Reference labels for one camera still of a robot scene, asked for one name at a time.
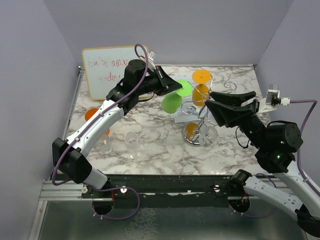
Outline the green plastic wine glass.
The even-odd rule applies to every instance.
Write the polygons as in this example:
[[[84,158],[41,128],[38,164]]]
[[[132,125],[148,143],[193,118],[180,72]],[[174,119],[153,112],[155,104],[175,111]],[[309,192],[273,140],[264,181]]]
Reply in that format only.
[[[168,114],[174,114],[182,105],[183,97],[188,97],[193,91],[189,81],[179,79],[177,82],[182,85],[182,88],[167,94],[161,102],[162,110]]]

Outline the yellow plastic wine glass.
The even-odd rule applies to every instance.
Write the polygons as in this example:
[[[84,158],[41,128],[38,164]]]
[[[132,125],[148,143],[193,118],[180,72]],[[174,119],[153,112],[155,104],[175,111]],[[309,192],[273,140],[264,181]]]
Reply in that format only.
[[[208,70],[198,69],[192,74],[192,80],[197,84],[192,92],[192,102],[198,107],[205,105],[205,100],[209,96],[209,88],[206,83],[212,79]]]

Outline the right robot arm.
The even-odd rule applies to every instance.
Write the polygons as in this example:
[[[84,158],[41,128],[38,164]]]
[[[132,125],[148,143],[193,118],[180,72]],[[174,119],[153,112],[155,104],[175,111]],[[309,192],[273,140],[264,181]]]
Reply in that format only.
[[[302,170],[300,147],[302,128],[294,122],[273,121],[264,125],[258,113],[288,106],[292,101],[280,97],[279,91],[256,100],[254,91],[228,94],[212,91],[205,106],[220,127],[238,127],[257,148],[258,164],[269,174],[281,180],[292,194],[263,183],[245,170],[238,170],[230,180],[230,191],[259,197],[291,216],[298,226],[314,237],[320,236],[320,188]]]

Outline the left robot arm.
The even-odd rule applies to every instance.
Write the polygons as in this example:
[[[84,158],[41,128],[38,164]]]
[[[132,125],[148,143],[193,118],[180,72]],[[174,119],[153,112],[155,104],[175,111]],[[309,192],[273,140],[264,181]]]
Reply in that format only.
[[[68,180],[90,185],[97,196],[106,197],[111,190],[108,177],[87,160],[93,146],[113,124],[139,103],[141,95],[153,92],[163,96],[182,87],[161,66],[149,69],[147,59],[130,60],[123,79],[108,93],[99,110],[72,135],[66,139],[57,138],[52,143],[52,183],[57,185],[56,175],[60,171]]]

